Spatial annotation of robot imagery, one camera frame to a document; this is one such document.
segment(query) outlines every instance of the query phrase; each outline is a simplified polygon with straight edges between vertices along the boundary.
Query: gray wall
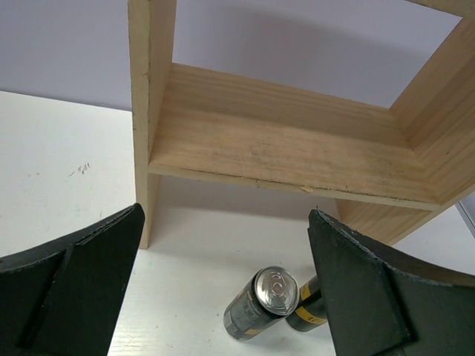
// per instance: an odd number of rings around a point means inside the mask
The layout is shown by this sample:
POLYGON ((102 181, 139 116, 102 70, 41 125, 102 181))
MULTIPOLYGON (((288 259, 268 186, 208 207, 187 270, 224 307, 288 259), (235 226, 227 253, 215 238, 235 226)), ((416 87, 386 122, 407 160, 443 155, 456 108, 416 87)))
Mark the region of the gray wall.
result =
MULTIPOLYGON (((458 22, 402 0, 178 4, 176 62, 383 106, 458 22)), ((126 0, 0 1, 0 90, 129 110, 128 72, 126 0)))

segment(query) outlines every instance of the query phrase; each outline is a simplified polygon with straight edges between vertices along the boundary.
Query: wooden board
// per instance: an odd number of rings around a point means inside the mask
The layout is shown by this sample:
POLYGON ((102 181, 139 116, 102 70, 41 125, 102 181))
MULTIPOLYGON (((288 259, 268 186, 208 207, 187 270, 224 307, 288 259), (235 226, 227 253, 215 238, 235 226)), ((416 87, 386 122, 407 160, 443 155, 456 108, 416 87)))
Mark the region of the wooden board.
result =
POLYGON ((388 109, 177 64, 150 172, 439 207, 388 109))
POLYGON ((445 13, 475 19, 475 1, 474 0, 407 0, 414 4, 431 7, 445 13))
POLYGON ((395 243, 475 191, 475 22, 462 20, 391 108, 442 207, 433 212, 338 202, 353 228, 395 243))
POLYGON ((140 248, 148 247, 159 177, 148 173, 173 50, 176 0, 129 0, 136 199, 145 211, 140 248))

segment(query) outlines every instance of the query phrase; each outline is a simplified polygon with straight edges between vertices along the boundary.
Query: wooden shelf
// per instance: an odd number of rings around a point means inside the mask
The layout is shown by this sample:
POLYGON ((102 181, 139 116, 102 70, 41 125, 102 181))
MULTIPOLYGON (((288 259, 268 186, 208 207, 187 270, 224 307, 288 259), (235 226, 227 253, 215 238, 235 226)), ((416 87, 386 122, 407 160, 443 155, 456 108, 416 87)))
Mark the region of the wooden shelf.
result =
POLYGON ((168 78, 149 171, 439 206, 388 109, 178 64, 168 78))

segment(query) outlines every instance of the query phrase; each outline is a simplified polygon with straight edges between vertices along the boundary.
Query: soda can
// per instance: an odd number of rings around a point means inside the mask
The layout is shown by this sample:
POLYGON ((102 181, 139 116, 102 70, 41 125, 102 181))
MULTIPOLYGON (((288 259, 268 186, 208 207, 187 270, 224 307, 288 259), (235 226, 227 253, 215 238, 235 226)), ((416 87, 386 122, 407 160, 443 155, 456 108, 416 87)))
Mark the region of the soda can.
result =
POLYGON ((308 332, 327 322, 324 298, 321 296, 317 276, 300 288, 297 308, 286 318, 288 324, 299 332, 308 332))
POLYGON ((224 327, 238 340, 248 340, 290 315, 298 304, 298 284, 284 268, 261 269, 228 305, 224 327))

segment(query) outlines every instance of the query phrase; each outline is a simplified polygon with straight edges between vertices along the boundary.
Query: table surface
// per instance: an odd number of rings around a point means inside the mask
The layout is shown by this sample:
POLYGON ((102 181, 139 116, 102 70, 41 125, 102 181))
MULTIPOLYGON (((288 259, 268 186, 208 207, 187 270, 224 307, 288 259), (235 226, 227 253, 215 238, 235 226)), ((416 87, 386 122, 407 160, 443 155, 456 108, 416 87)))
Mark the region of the table surface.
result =
MULTIPOLYGON (((131 113, 0 92, 0 256, 96 222, 134 202, 131 113)), ((246 343, 222 325, 259 269, 315 273, 307 215, 335 202, 164 177, 151 247, 139 251, 110 355, 334 355, 328 325, 278 323, 246 343)), ((455 208, 397 248, 475 274, 475 239, 455 208)))

